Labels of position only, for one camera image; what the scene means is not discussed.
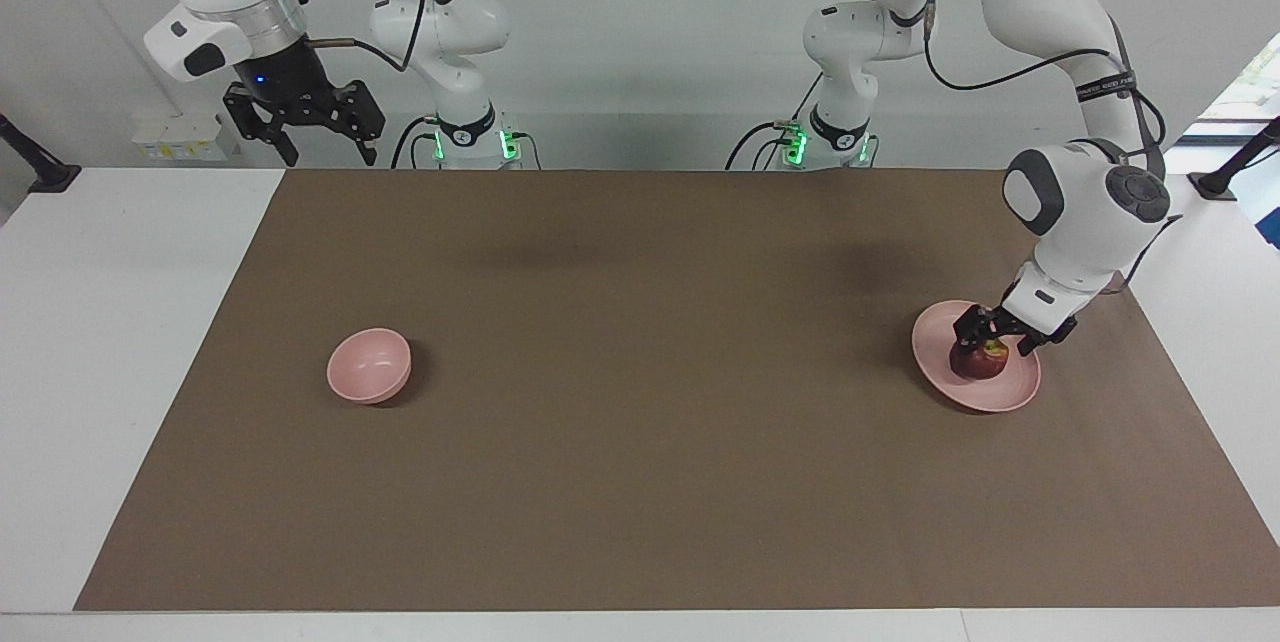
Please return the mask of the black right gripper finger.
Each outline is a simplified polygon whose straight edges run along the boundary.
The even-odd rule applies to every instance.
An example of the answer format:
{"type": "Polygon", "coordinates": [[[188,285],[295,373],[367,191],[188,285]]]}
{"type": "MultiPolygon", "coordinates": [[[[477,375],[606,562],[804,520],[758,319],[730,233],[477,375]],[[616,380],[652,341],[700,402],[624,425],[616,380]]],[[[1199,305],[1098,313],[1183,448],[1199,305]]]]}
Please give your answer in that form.
{"type": "Polygon", "coordinates": [[[385,116],[365,82],[349,82],[340,90],[340,133],[356,145],[365,165],[378,162],[378,142],[385,116]]]}
{"type": "Polygon", "coordinates": [[[300,153],[284,130],[284,121],[275,113],[264,118],[248,87],[228,87],[221,100],[242,139],[257,139],[271,146],[285,168],[296,168],[300,153]]]}

